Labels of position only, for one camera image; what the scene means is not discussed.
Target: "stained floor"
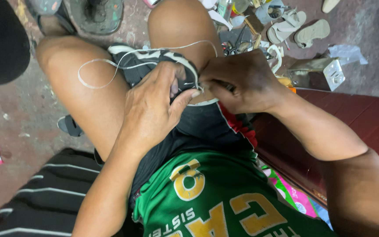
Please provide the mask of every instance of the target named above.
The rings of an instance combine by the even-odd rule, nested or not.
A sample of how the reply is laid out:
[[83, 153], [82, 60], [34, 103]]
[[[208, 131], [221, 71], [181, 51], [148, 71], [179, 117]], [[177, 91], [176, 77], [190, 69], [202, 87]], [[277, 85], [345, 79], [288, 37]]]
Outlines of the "stained floor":
[[[30, 39], [37, 42], [42, 35], [22, 0], [8, 0], [25, 26]], [[305, 11], [305, 24], [328, 20], [331, 33], [315, 40], [308, 49], [300, 49], [289, 37], [291, 51], [285, 51], [282, 70], [296, 59], [309, 59], [322, 54], [329, 45], [352, 44], [362, 49], [369, 64], [346, 65], [346, 81], [337, 92], [379, 97], [379, 1], [342, 0], [330, 13], [321, 12], [321, 1], [283, 0], [298, 11]], [[119, 30], [109, 36], [84, 38], [107, 47], [113, 42], [127, 42], [141, 48], [150, 46], [147, 19], [150, 9], [141, 0], [124, 0], [123, 20]], [[52, 92], [45, 75], [33, 57], [26, 72], [14, 82], [0, 86], [0, 206], [7, 202], [28, 178], [50, 157], [64, 147], [92, 150], [86, 137], [73, 138], [59, 131], [56, 122], [68, 112]]]

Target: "white sandal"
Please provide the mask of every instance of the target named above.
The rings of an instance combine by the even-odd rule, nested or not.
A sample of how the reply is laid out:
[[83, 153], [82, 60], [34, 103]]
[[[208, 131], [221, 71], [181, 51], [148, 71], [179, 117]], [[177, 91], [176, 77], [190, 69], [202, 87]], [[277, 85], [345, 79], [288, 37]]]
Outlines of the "white sandal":
[[296, 9], [285, 12], [282, 15], [283, 22], [273, 24], [267, 30], [267, 37], [273, 44], [283, 42], [292, 32], [297, 31], [307, 19], [305, 12], [296, 12]]
[[322, 39], [330, 34], [330, 25], [324, 20], [318, 20], [313, 25], [299, 30], [295, 34], [295, 42], [301, 48], [309, 48], [313, 45], [313, 39]]

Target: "black shorts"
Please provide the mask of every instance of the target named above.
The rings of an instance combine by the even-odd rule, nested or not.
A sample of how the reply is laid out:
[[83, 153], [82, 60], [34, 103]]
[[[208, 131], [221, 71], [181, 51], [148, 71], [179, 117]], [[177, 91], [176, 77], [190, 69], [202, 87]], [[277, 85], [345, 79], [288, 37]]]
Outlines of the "black shorts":
[[[139, 188], [165, 164], [182, 151], [214, 150], [240, 154], [257, 145], [255, 132], [246, 114], [233, 115], [217, 100], [205, 105], [187, 106], [178, 125], [140, 161], [131, 187], [130, 208]], [[95, 151], [98, 164], [103, 161]]]

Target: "scissors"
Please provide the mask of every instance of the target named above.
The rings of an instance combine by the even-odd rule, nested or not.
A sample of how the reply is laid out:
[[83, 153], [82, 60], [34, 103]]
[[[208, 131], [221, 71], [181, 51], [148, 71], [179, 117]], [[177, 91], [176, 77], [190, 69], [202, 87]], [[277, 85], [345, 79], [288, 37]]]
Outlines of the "scissors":
[[239, 36], [238, 36], [238, 40], [236, 40], [236, 43], [235, 43], [235, 46], [232, 47], [232, 45], [228, 42], [226, 48], [223, 50], [223, 53], [225, 56], [229, 56], [229, 55], [234, 55], [234, 54], [238, 54], [238, 48], [239, 46], [241, 45], [242, 43], [242, 39], [243, 39], [243, 36], [245, 35], [245, 28], [247, 26], [245, 25], [241, 31], [241, 33], [239, 33]]

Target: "thigh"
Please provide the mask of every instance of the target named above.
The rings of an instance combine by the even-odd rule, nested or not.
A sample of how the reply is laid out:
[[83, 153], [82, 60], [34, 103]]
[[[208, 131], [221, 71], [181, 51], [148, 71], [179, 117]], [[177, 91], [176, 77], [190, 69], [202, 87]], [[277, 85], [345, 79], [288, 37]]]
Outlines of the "thigh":
[[[122, 126], [125, 95], [129, 90], [120, 73], [102, 89], [90, 89], [78, 80], [78, 70], [92, 59], [109, 59], [102, 48], [77, 37], [46, 37], [38, 46], [39, 65], [53, 91], [106, 160]], [[106, 62], [85, 65], [81, 78], [92, 86], [109, 83], [115, 67]]]
[[[200, 40], [209, 40], [216, 47], [218, 56], [223, 56], [213, 21], [198, 0], [163, 0], [151, 11], [148, 27], [152, 48], [180, 47]], [[174, 51], [192, 61], [198, 71], [211, 58], [216, 57], [213, 47], [208, 42], [174, 49]], [[205, 95], [199, 95], [191, 103], [213, 98], [214, 96], [206, 90]]]

